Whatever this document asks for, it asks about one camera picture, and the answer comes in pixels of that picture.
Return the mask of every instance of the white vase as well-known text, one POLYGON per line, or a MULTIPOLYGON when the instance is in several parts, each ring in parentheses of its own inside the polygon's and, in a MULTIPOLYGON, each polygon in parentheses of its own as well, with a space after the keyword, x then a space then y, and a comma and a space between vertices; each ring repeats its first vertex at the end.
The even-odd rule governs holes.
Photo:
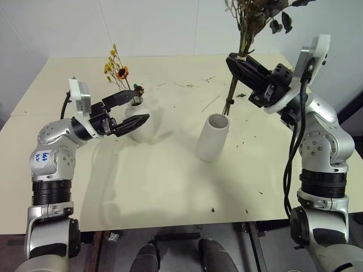
POLYGON ((229 120, 221 114, 210 115, 200 133, 197 146, 197 156, 206 162, 216 160, 222 153, 229 128, 229 120))
POLYGON ((140 98, 140 105, 132 105, 133 101, 129 102, 127 104, 127 109, 125 110, 125 117, 129 118, 134 115, 139 114, 149 114, 149 119, 146 120, 146 122, 137 128, 134 131, 131 131, 129 134, 130 136, 139 143, 145 143, 150 142, 154 136, 155 136, 155 123, 153 120, 153 116, 150 113, 150 109, 147 107, 147 105, 143 102, 143 98, 140 98))

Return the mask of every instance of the tabletop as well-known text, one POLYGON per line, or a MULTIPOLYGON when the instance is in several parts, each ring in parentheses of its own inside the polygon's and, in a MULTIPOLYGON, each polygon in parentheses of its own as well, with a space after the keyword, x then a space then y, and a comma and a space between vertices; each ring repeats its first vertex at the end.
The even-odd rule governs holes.
MULTIPOLYGON (((254 57, 269 69, 289 65, 278 54, 254 57)), ((39 130, 59 119, 67 79, 75 75, 87 82, 93 103, 118 91, 104 78, 104 61, 49 59, 14 109, 0 133, 0 233, 25 232, 32 195, 29 156, 39 130)), ((129 81, 145 89, 157 133, 150 143, 112 135, 77 150, 72 217, 82 231, 286 218, 282 176, 292 132, 277 114, 249 102, 247 87, 237 85, 236 95, 247 96, 236 97, 231 107, 221 157, 206 163, 194 154, 206 118, 223 110, 231 79, 225 56, 129 57, 124 63, 129 81)), ((120 122, 125 108, 111 115, 120 122)), ((66 116, 72 116, 71 107, 66 116)), ((349 211, 362 211, 363 162, 354 152, 348 164, 349 211)), ((292 206, 298 205, 300 171, 297 155, 292 206)))

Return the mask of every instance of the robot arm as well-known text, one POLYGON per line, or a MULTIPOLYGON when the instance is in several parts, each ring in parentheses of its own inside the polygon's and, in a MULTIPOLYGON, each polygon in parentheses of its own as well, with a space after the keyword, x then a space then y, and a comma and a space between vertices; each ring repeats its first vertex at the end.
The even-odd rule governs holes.
POLYGON ((75 117, 42 128, 30 156, 33 197, 24 247, 28 260, 17 272, 69 270, 69 258, 81 249, 78 221, 69 217, 73 213, 70 189, 76 150, 92 138, 122 136, 149 118, 143 114, 117 124, 110 117, 111 108, 131 101, 134 91, 121 91, 91 105, 85 83, 70 79, 70 87, 75 117))
MULTIPOLYGON (((294 72, 278 64, 267 70, 252 57, 230 54, 226 62, 232 74, 252 89, 249 101, 267 113, 277 112, 289 128, 300 131, 300 80, 309 72, 314 79, 330 43, 321 35, 310 48, 301 50, 294 72)), ((305 101, 305 130, 299 143, 302 157, 301 206, 290 215, 291 236, 305 247, 323 272, 363 271, 363 250, 348 245, 348 196, 345 195, 348 165, 354 142, 337 120, 335 110, 314 93, 305 101)))

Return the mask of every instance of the white wall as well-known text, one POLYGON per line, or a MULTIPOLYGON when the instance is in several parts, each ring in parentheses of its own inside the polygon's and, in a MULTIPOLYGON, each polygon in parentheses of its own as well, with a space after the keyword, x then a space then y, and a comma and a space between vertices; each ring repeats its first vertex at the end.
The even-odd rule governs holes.
MULTIPOLYGON (((252 48, 294 64, 311 37, 332 34, 313 89, 340 110, 363 89, 362 1, 317 0, 288 13, 291 33, 267 27, 252 48)), ((0 125, 48 57, 106 56, 115 42, 124 56, 227 55, 238 33, 224 0, 0 0, 0 125)))

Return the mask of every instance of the white table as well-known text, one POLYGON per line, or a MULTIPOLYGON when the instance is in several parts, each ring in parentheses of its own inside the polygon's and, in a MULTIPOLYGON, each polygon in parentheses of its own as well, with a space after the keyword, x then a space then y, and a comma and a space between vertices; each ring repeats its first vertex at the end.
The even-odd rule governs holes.
MULTIPOLYGON (((288 65, 281 55, 255 57, 269 69, 279 62, 288 65)), ((29 156, 39 130, 59 119, 67 79, 75 75, 88 82, 93 103, 117 92, 104 78, 103 63, 104 59, 51 58, 2 129, 0 233, 25 232, 32 195, 29 156)), ((225 56, 133 57, 124 58, 124 63, 129 81, 144 86, 145 103, 159 128, 151 143, 110 136, 89 141, 77 151, 71 191, 73 217, 80 220, 81 230, 286 217, 282 175, 292 133, 277 114, 268 115, 248 101, 247 87, 237 86, 236 94, 247 96, 235 98, 231 107, 230 132, 220 159, 205 163, 193 153, 204 121, 220 113, 225 102, 231 79, 225 56)), ((118 121, 125 107, 112 110, 118 121)), ((71 107, 66 115, 72 116, 71 107)), ((348 163, 349 211, 362 211, 363 162, 354 152, 348 163)), ((297 155, 292 206, 298 205, 300 171, 297 155)))

